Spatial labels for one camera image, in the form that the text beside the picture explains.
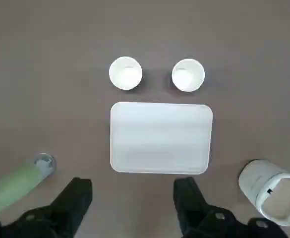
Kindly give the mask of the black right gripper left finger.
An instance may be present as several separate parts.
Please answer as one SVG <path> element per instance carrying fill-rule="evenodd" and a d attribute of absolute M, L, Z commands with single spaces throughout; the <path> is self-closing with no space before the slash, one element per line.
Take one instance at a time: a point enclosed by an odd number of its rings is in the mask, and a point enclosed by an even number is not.
<path fill-rule="evenodd" d="M 29 210 L 8 225 L 0 222 L 0 238 L 73 238 L 92 199 L 92 181 L 74 177 L 50 205 Z"/>

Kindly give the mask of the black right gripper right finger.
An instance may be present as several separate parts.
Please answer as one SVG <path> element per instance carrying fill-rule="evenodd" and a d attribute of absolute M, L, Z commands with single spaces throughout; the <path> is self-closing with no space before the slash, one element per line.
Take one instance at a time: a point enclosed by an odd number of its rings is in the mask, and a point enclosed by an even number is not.
<path fill-rule="evenodd" d="M 246 224 L 224 208 L 204 199 L 194 178 L 177 178 L 173 200 L 184 238 L 286 238 L 276 223 L 266 218 L 251 218 Z"/>

